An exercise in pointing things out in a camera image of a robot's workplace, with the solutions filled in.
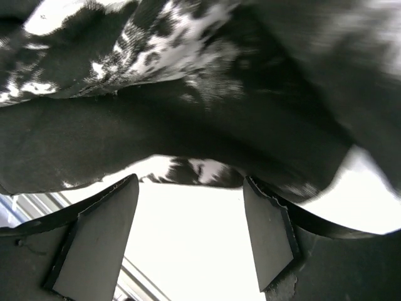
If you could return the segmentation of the black white tie-dye trousers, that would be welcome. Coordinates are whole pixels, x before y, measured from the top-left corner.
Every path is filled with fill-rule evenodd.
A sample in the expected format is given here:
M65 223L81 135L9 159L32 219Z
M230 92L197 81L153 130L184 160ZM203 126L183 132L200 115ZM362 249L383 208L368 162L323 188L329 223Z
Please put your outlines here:
M2 1L1 192L143 182L400 197L399 1Z

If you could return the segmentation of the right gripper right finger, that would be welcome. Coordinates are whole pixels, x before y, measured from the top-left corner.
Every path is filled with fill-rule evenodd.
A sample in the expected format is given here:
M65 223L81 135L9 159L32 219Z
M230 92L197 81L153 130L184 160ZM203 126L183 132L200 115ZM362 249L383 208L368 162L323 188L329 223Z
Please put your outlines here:
M376 235L323 219L250 177L244 209L267 300L399 300L400 232Z

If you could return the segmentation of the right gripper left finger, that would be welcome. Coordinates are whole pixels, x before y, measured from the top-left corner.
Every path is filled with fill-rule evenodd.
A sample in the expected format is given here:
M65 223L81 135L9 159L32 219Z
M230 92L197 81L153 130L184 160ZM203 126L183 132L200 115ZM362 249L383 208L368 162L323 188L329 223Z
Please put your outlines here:
M99 193L1 228L1 300L112 300L137 207L132 174Z

